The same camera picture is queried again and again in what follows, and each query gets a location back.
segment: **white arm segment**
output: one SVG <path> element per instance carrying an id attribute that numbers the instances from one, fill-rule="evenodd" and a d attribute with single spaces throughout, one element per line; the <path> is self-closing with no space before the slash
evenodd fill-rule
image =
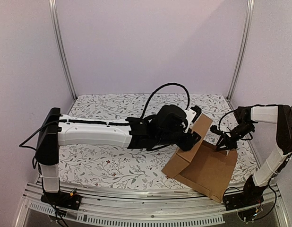
<path id="1" fill-rule="evenodd" d="M 60 120 L 62 119 L 95 121 L 95 119 L 76 118 L 68 115 L 63 115 L 60 117 Z M 104 122 L 128 123 L 124 119 Z M 59 146 L 66 146 L 70 144 L 97 144 L 114 145 L 127 148 L 132 138 L 129 134 L 130 126 L 60 122 L 59 127 L 62 128 L 62 130 L 58 132 Z M 46 192 L 54 193 L 59 191 L 58 165 L 59 164 L 46 166 L 40 164 L 43 186 Z"/>
<path id="2" fill-rule="evenodd" d="M 60 120 L 62 119 L 84 121 L 96 120 L 76 118 L 68 115 L 63 115 L 60 117 Z M 128 123 L 124 119 L 115 121 L 104 120 L 103 122 Z M 97 144 L 114 145 L 127 148 L 132 138 L 132 136 L 129 134 L 129 131 L 131 130 L 130 126 L 60 122 L 59 127 L 62 128 L 61 132 L 58 133 L 59 146 L 66 146 L 70 144 Z"/>
<path id="3" fill-rule="evenodd" d="M 255 186 L 262 187 L 268 185 L 269 179 L 276 172 L 278 167 L 284 162 L 288 155 L 289 154 L 283 155 L 283 150 L 281 150 L 276 144 L 265 163 L 253 175 L 253 182 Z"/>
<path id="4" fill-rule="evenodd" d="M 58 192 L 59 191 L 59 169 L 58 165 L 46 166 L 40 164 L 42 179 L 43 179 L 43 188 L 46 192 Z"/>
<path id="5" fill-rule="evenodd" d="M 188 126 L 185 129 L 185 133 L 187 133 L 188 129 L 190 127 L 190 124 L 192 123 L 192 121 L 193 121 L 195 115 L 197 115 L 197 113 L 194 110 L 190 109 L 190 108 L 185 110 L 185 113 L 186 113 L 186 120 L 188 121 Z"/>
<path id="6" fill-rule="evenodd" d="M 251 120 L 256 122 L 277 123 L 278 106 L 256 106 L 251 109 Z M 253 175 L 255 186 L 267 186 L 269 179 L 284 162 L 289 154 L 283 155 L 283 151 L 275 145 L 265 163 Z"/>
<path id="7" fill-rule="evenodd" d="M 278 106 L 255 106 L 251 109 L 251 120 L 255 122 L 277 123 Z"/>

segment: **cardboard flap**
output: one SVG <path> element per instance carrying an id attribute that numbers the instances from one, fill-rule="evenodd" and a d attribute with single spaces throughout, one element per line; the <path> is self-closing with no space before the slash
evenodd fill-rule
<path id="1" fill-rule="evenodd" d="M 226 155 L 226 152 L 217 152 L 213 147 L 203 142 L 190 165 L 180 173 L 181 182 L 221 202 L 235 168 L 237 152 L 233 149 Z"/>
<path id="2" fill-rule="evenodd" d="M 174 178 L 177 174 L 183 171 L 189 163 L 179 157 L 175 152 L 168 161 L 168 165 L 162 169 L 162 172 L 170 178 Z"/>
<path id="3" fill-rule="evenodd" d="M 202 137 L 201 140 L 197 142 L 190 151 L 182 151 L 181 149 L 179 149 L 177 155 L 190 163 L 197 153 L 199 147 L 201 146 L 204 137 L 206 136 L 207 131 L 211 126 L 211 123 L 212 120 L 209 117 L 201 114 L 192 127 L 192 131 L 196 131 Z"/>

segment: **metal rail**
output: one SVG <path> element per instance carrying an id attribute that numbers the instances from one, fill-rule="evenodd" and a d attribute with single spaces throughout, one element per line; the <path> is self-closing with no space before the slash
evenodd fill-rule
<path id="1" fill-rule="evenodd" d="M 51 11 L 51 17 L 52 17 L 53 30 L 55 32 L 55 38 L 57 42 L 57 47 L 58 47 L 65 79 L 69 87 L 71 97 L 75 101 L 77 99 L 77 94 L 76 94 L 74 83 L 70 76 L 69 65 L 67 63 L 66 54 L 63 47 L 62 36 L 61 36 L 59 20 L 58 20 L 57 7 L 56 7 L 56 0 L 49 0 L 49 5 L 50 5 L 50 11 Z"/>
<path id="2" fill-rule="evenodd" d="M 239 56 L 238 56 L 237 61 L 236 61 L 234 74 L 233 74 L 230 88 L 228 91 L 228 95 L 226 98 L 229 101 L 231 101 L 231 99 L 233 97 L 235 87 L 237 84 L 237 80 L 238 80 L 238 77 L 240 74 L 240 69 L 242 66 L 244 54 L 246 51 L 246 46 L 247 46 L 247 41 L 248 41 L 248 36 L 249 36 L 249 31 L 250 31 L 250 26 L 251 26 L 251 21 L 252 21 L 253 8 L 254 8 L 254 0 L 248 0 L 246 19 L 245 19 L 243 35 L 242 35 L 241 44 L 240 44 Z"/>
<path id="3" fill-rule="evenodd" d="M 67 211 L 65 219 L 95 226 L 213 226 L 224 223 L 223 214 L 236 212 L 226 211 L 222 203 L 217 203 L 191 189 L 138 191 L 61 183 L 61 190 L 69 192 L 74 186 L 82 196 L 82 203 L 79 211 L 64 209 Z M 243 183 L 231 186 L 242 189 Z M 272 187 L 277 192 L 278 208 L 283 208 L 276 184 Z M 234 192 L 236 191 L 231 189 L 227 194 Z M 17 227 L 23 227 L 24 216 L 27 215 L 28 209 L 54 216 L 51 206 L 40 202 L 41 195 L 40 181 L 36 184 L 27 184 Z M 274 193 L 266 190 L 264 199 L 264 203 L 274 201 Z M 283 223 L 281 226 L 286 227 L 287 216 L 282 210 L 280 209 L 277 214 Z"/>

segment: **enclosure floor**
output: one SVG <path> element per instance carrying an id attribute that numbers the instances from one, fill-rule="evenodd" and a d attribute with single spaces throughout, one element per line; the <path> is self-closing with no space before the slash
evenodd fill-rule
<path id="1" fill-rule="evenodd" d="M 109 94 L 79 96 L 70 115 L 81 118 L 115 120 L 139 117 L 149 94 Z M 191 95 L 190 106 L 198 105 L 215 124 L 230 108 L 222 95 Z M 159 94 L 150 102 L 146 116 L 155 114 L 165 104 L 186 106 L 184 94 Z M 223 124 L 233 128 L 232 114 Z M 216 143 L 218 136 L 208 132 L 205 140 Z M 176 146 L 148 152 L 109 145 L 71 145 L 60 147 L 60 180 L 67 183 L 128 189 L 179 189 L 185 185 L 165 176 L 161 169 L 177 149 Z M 239 142 L 238 160 L 231 183 L 245 181 L 257 168 L 247 142 Z"/>

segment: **black cable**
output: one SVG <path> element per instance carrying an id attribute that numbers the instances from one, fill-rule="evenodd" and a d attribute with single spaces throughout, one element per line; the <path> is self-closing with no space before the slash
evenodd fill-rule
<path id="1" fill-rule="evenodd" d="M 53 122 L 49 122 L 45 125 L 42 125 L 39 129 L 37 129 L 32 135 L 30 135 L 25 141 L 23 141 L 22 143 L 20 143 L 19 147 L 20 148 L 28 148 L 28 146 L 24 146 L 24 144 L 26 144 L 28 141 L 30 141 L 32 139 L 32 137 L 34 137 L 39 131 L 41 131 L 42 129 L 46 128 L 47 126 L 54 124 L 54 123 L 59 123 L 59 122 L 66 122 L 66 120 L 57 120 L 57 121 L 53 121 Z"/>
<path id="2" fill-rule="evenodd" d="M 163 146 L 160 146 L 160 147 L 157 147 L 157 148 L 152 148 L 152 149 L 150 149 L 150 150 L 146 150 L 146 151 L 159 150 L 159 149 L 162 149 L 162 148 L 166 148 L 166 147 L 168 147 L 168 146 L 170 146 L 170 144 L 166 144 L 166 145 L 163 145 Z"/>
<path id="3" fill-rule="evenodd" d="M 275 201 L 274 201 L 274 204 L 273 204 L 272 208 L 269 210 L 269 212 L 268 212 L 267 214 L 265 214 L 264 216 L 261 216 L 260 218 L 256 218 L 256 219 L 254 219 L 254 221 L 261 220 L 261 219 L 263 219 L 264 217 L 266 217 L 269 213 L 271 213 L 271 211 L 274 209 L 274 207 L 275 207 L 275 205 L 276 205 L 277 194 L 276 194 L 276 191 L 271 187 L 270 182 L 271 182 L 271 180 L 269 181 L 268 186 L 269 186 L 269 188 L 274 192 L 274 195 L 275 195 Z"/>
<path id="4" fill-rule="evenodd" d="M 252 140 L 253 139 L 253 136 L 252 136 L 252 134 L 249 132 L 249 136 L 250 136 L 250 139 L 249 138 L 247 138 L 247 139 L 241 139 L 241 140 L 243 140 L 243 141 L 248 141 L 248 140 Z"/>
<path id="5" fill-rule="evenodd" d="M 29 149 L 32 149 L 32 150 L 34 150 L 34 151 L 37 151 L 36 148 L 33 148 L 33 147 L 31 147 L 31 146 L 21 146 L 21 148 L 29 148 Z"/>
<path id="6" fill-rule="evenodd" d="M 238 189 L 238 188 L 236 188 L 236 187 L 229 187 L 229 188 L 227 188 L 227 189 L 224 191 L 224 193 L 223 193 L 223 197 L 224 197 L 226 191 L 228 191 L 228 189 L 231 189 L 231 188 L 234 188 L 234 189 L 238 190 L 239 192 L 242 192 L 242 190 L 240 190 L 240 189 Z"/>
<path id="7" fill-rule="evenodd" d="M 218 122 L 218 130 L 219 130 L 219 131 L 221 131 L 221 123 L 222 123 L 222 120 L 224 119 L 224 117 L 227 116 L 228 114 L 233 113 L 234 111 L 235 111 L 235 110 L 231 110 L 231 111 L 225 113 L 225 114 L 221 117 L 220 121 Z"/>
<path id="8" fill-rule="evenodd" d="M 36 156 L 33 157 L 33 159 L 32 159 L 32 164 L 33 164 L 33 168 L 36 169 L 37 164 L 38 164 L 38 162 L 37 162 L 37 160 L 36 160 Z"/>
<path id="9" fill-rule="evenodd" d="M 59 221 L 57 221 L 57 223 L 59 224 L 59 226 L 65 227 L 64 225 L 62 225 Z"/>
<path id="10" fill-rule="evenodd" d="M 163 87 L 167 87 L 167 86 L 171 86 L 171 85 L 175 85 L 175 86 L 179 86 L 181 88 L 183 88 L 187 94 L 187 107 L 186 109 L 189 108 L 189 105 L 190 105 L 190 95 L 189 95 L 189 91 L 187 90 L 187 88 L 185 88 L 184 85 L 182 84 L 178 84 L 178 83 L 167 83 L 167 84 L 163 84 L 162 86 L 158 87 L 151 95 L 150 97 L 148 98 L 146 104 L 145 104 L 145 107 L 144 107 L 144 110 L 142 112 L 142 115 L 140 116 L 140 119 L 143 119 L 143 117 L 145 116 L 145 112 L 146 112 L 146 109 L 149 105 L 149 102 L 150 100 L 152 99 L 152 97 L 155 95 L 156 92 L 158 92 L 159 90 L 161 90 Z"/>
<path id="11" fill-rule="evenodd" d="M 265 106 L 278 106 L 278 105 L 277 105 L 277 104 L 268 104 L 268 105 L 256 104 L 256 105 L 245 106 L 245 107 L 246 107 L 246 108 L 252 108 L 252 107 L 257 107 L 257 106 L 265 107 Z M 219 131 L 221 130 L 220 126 L 221 126 L 221 123 L 222 123 L 223 118 L 224 118 L 225 116 L 227 116 L 228 114 L 233 113 L 234 111 L 235 111 L 235 110 L 231 110 L 231 111 L 225 113 L 224 116 L 221 117 L 221 119 L 220 119 L 220 121 L 219 121 L 219 123 L 218 123 L 218 130 L 219 130 Z"/>
<path id="12" fill-rule="evenodd" d="M 156 114 L 152 114 L 152 115 L 149 115 L 149 116 L 143 118 L 143 120 L 144 120 L 145 122 L 147 122 L 147 121 L 149 121 L 149 120 L 152 120 L 155 116 L 156 116 Z"/>
<path id="13" fill-rule="evenodd" d="M 32 137 L 34 137 L 42 129 L 46 128 L 47 126 L 49 126 L 51 124 L 60 123 L 60 122 L 64 122 L 65 123 L 65 122 L 67 122 L 67 120 L 66 119 L 61 119 L 61 120 L 49 122 L 49 123 L 47 123 L 45 125 L 42 125 L 32 135 L 30 135 L 25 141 L 23 141 L 19 145 L 19 147 L 20 148 L 30 148 L 30 149 L 33 149 L 33 150 L 36 151 L 36 148 L 33 148 L 31 146 L 25 146 L 24 144 L 26 144 L 28 141 L 30 141 L 32 139 Z M 139 123 L 139 122 L 119 123 L 119 122 L 104 122 L 104 121 L 85 121 L 85 120 L 73 120 L 73 119 L 69 119 L 68 122 L 71 122 L 71 123 L 86 123 L 86 124 L 105 124 L 105 125 L 113 125 L 113 126 L 129 126 L 129 125 L 133 125 L 133 124 Z"/>
<path id="14" fill-rule="evenodd" d="M 57 215 L 60 217 L 60 219 L 63 221 L 63 223 L 65 224 L 65 227 L 69 227 L 69 225 L 65 222 L 65 220 L 64 220 L 64 218 L 62 217 L 62 215 L 60 214 L 60 212 L 59 212 L 59 209 L 58 208 L 56 208 L 50 201 L 49 201 L 49 199 L 47 198 L 47 196 L 46 196 L 46 192 L 45 192 L 45 189 L 43 188 L 43 179 L 42 179 L 42 190 L 43 190 L 43 194 L 44 194 L 44 196 L 45 196 L 45 198 L 46 198 L 46 200 L 48 201 L 48 204 L 50 204 L 51 205 L 51 207 L 55 210 L 55 215 L 56 215 L 56 218 L 57 218 Z"/>

